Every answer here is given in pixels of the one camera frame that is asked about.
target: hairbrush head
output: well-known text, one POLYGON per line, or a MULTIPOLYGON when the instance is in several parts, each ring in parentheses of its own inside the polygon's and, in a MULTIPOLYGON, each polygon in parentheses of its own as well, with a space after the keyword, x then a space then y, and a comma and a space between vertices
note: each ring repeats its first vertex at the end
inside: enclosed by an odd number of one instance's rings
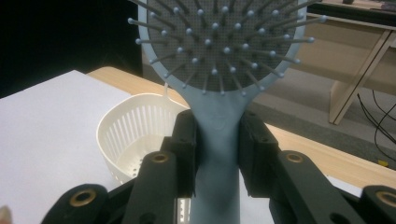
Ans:
POLYGON ((130 23, 140 25, 144 40, 136 43, 162 78, 203 93, 245 93, 252 84, 263 90, 269 83, 261 80, 283 77, 299 62, 298 43, 313 42, 303 38, 304 7, 317 1, 133 0, 143 10, 140 22, 130 23))

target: wooden table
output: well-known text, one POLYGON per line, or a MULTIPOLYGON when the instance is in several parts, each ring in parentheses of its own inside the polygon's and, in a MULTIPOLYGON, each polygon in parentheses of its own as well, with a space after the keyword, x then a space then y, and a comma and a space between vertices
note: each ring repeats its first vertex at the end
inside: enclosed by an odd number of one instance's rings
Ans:
MULTIPOLYGON (((144 92, 163 94, 163 86, 112 67, 100 68, 88 75, 132 95, 144 92)), ((187 105, 177 92, 170 90, 168 94, 173 100, 187 105)), ((267 126, 278 140, 282 150, 304 153, 325 175, 333 176, 358 188, 367 185, 385 185, 396 189, 396 171, 277 127, 267 126)))

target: cable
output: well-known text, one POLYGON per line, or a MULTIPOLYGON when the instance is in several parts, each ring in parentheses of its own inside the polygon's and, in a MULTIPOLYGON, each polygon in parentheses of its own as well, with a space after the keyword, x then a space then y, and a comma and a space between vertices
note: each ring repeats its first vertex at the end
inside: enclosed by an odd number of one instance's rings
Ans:
POLYGON ((364 103, 361 100, 360 95, 358 94, 358 98, 359 101, 361 102, 361 109, 364 112, 364 115, 366 116, 366 118, 376 127, 378 128, 378 130, 384 134, 391 142, 393 142, 394 144, 396 144, 396 140, 395 138, 390 135, 382 126, 378 125, 378 122, 376 121, 376 119, 370 114, 370 112, 368 111, 368 109, 365 107, 364 103))
MULTIPOLYGON (((382 112, 384 112, 384 114, 386 114, 387 112, 385 112, 385 110, 384 109, 382 109, 382 107, 381 106, 379 106, 379 104, 376 102, 376 98, 375 98, 375 92, 374 91, 372 91, 372 93, 373 93, 373 99, 374 99, 374 102, 375 102, 375 104, 376 104, 376 106, 378 106, 378 108, 382 111, 382 112)), ((394 119, 394 120, 396 120, 396 118, 394 118, 393 116, 391 116, 391 115, 388 115, 388 117, 390 117, 391 119, 394 119)))
POLYGON ((394 107, 396 106, 396 104, 388 111, 386 112, 385 110, 383 110, 379 105, 377 105, 376 99, 375 99, 375 104, 381 109, 381 111, 383 111, 385 113, 385 115, 382 117, 382 119, 377 122, 376 119, 370 114, 370 112, 368 111, 368 109, 365 107, 363 101, 361 100, 361 96, 358 94, 358 98, 359 101, 361 103, 361 109, 363 110, 364 115, 366 116, 366 118, 375 126, 375 146, 378 149, 379 152, 381 152, 385 157, 389 158, 392 161, 396 161, 396 159, 392 158, 390 155, 388 155, 387 153, 384 152, 384 150, 382 148, 379 147, 378 143, 376 142, 376 136, 378 133, 378 130, 384 134, 392 143, 396 144, 396 139, 389 134, 382 126, 381 123, 384 121, 384 119, 386 117, 390 117, 393 119, 393 117, 389 114, 394 107))
POLYGON ((379 150, 384 156, 386 156, 387 158, 389 158, 389 159, 391 159, 391 160, 393 160, 393 161, 396 161, 396 160, 393 159, 393 158, 392 158, 390 155, 388 155, 387 153, 385 153, 385 152, 378 146, 378 144, 377 144, 377 142, 376 142, 376 134, 377 134, 377 132, 378 132, 378 127, 380 127, 382 121, 384 121, 384 119, 388 116, 388 114, 390 113, 390 111, 392 111, 392 109, 393 109, 395 106, 396 106, 396 104, 394 104, 393 107, 384 115, 384 117, 382 117, 382 119, 379 121, 378 125, 377 125, 376 128, 375 128, 375 134, 374 134, 374 142, 375 142, 376 148, 378 148, 378 150, 379 150))

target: plastic basket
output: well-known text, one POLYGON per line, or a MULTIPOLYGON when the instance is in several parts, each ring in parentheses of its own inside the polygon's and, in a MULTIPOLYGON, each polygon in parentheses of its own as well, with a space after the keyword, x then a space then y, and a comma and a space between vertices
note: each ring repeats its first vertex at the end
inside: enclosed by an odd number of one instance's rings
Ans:
MULTIPOLYGON (((121 184, 137 177, 143 158, 160 150, 163 138, 172 135, 177 114, 187 107, 166 94, 132 96, 107 112, 96 139, 110 173, 121 184)), ((190 200, 179 200, 178 223, 188 223, 190 200)))

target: light blue hairbrush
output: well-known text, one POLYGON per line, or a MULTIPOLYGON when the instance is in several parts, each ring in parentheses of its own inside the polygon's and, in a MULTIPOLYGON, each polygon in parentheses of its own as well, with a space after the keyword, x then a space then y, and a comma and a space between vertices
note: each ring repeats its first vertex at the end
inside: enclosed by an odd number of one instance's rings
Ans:
POLYGON ((239 223, 237 134, 253 98, 284 76, 318 0, 130 0, 159 76, 189 103, 203 138, 192 224, 239 223))

